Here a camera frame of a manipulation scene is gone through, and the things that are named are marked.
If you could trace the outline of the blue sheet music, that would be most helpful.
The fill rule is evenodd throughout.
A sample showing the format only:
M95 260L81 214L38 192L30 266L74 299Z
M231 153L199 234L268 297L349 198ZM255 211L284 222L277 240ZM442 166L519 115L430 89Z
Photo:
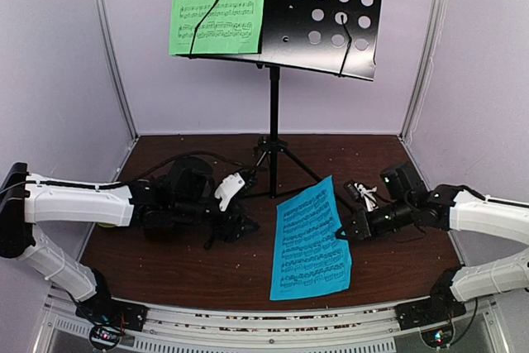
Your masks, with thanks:
M350 287L349 244L336 238L341 226L333 178L277 206L269 299L317 298Z

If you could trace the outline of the green sheet music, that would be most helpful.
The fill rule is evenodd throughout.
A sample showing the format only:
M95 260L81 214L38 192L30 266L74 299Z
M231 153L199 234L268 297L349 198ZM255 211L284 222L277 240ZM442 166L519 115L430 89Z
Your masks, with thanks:
M173 0L169 54L256 54L263 12L264 0Z

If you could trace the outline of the black music stand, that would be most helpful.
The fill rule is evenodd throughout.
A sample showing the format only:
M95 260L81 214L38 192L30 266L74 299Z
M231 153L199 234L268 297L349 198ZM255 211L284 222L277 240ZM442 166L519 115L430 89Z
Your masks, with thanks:
M194 55L231 60L269 71L269 135L259 143L260 163L269 164L269 196L278 194L279 82L283 68L372 80L382 0L264 0L259 51L240 55Z

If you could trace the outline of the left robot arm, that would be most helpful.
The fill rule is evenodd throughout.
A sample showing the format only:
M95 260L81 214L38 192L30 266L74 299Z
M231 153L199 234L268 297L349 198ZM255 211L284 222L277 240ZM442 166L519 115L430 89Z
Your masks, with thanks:
M170 160L154 179L96 184L52 179L15 163L1 186L1 256L25 261L69 293L82 316L109 325L122 313L101 272L81 265L40 228L42 222L99 223L174 231L206 224L214 241L233 242L259 229L241 209L244 193L257 182L257 168L240 168L220 183L202 152Z

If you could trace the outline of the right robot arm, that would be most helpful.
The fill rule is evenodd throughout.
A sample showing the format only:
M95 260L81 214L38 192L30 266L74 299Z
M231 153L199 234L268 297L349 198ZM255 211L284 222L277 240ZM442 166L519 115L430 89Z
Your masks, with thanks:
M439 184L430 190L409 163L389 166L380 178L390 196L382 205L378 205L380 196L374 189L355 181L346 183L359 207L349 223L336 230L336 238L363 241L413 225L528 243L525 203L493 198L463 184ZM483 265L444 271L424 302L423 312L438 322L458 303L527 287L528 251L522 250Z

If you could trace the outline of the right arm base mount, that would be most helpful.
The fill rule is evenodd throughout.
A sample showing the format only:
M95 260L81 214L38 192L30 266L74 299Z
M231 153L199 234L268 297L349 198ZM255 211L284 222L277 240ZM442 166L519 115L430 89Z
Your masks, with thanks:
M433 349L449 347L456 339L454 320L466 314L463 303L443 303L426 298L395 307L402 331L417 329L422 342Z

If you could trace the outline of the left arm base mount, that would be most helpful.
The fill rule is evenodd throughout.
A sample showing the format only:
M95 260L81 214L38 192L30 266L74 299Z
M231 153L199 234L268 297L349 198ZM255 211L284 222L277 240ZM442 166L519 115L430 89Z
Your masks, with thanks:
M132 340L130 332L141 332L148 308L137 303L112 300L103 308L91 308L87 303L74 302L75 315L92 325L88 341L98 351L109 351Z

